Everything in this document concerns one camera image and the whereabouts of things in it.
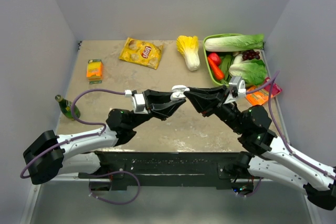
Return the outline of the white earbud charging case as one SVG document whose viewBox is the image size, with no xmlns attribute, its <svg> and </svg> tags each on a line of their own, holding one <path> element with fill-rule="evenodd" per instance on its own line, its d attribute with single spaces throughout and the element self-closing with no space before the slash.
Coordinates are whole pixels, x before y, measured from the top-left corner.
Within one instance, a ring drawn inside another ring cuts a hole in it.
<svg viewBox="0 0 336 224">
<path fill-rule="evenodd" d="M 185 91 L 190 91 L 190 88 L 184 85 L 175 85 L 171 89 L 170 100 L 177 101 L 177 100 L 185 100 L 186 96 L 184 94 Z"/>
</svg>

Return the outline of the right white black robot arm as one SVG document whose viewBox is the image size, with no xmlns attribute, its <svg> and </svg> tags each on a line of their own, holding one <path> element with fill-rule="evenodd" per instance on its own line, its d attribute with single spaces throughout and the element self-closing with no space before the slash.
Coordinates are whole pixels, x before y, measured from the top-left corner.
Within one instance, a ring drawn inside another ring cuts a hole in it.
<svg viewBox="0 0 336 224">
<path fill-rule="evenodd" d="M 263 106 L 239 111 L 236 101 L 246 96 L 245 87 L 186 88 L 183 94 L 202 116 L 217 116 L 239 135 L 247 153 L 234 165 L 237 177 L 251 174 L 275 180 L 298 188 L 322 209 L 335 209 L 335 168 L 290 147 L 270 130 L 272 120 Z"/>
</svg>

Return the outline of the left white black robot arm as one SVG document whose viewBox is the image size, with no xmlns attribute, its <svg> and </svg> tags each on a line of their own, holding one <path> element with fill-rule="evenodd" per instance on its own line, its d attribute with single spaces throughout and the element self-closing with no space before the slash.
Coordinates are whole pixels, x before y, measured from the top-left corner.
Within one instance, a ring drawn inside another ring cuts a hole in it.
<svg viewBox="0 0 336 224">
<path fill-rule="evenodd" d="M 20 177 L 29 178 L 34 185 L 44 184 L 61 174 L 76 172 L 105 177 L 109 165 L 99 160 L 93 151 L 127 143 L 135 136 L 134 129 L 151 118 L 164 121 L 171 117 L 186 101 L 185 92 L 189 90 L 186 86 L 177 85 L 170 92 L 120 92 L 120 95 L 131 98 L 131 111 L 112 109 L 106 122 L 94 123 L 97 128 L 91 131 L 68 135 L 57 135 L 53 130 L 41 133 L 23 153 L 26 166 Z"/>
</svg>

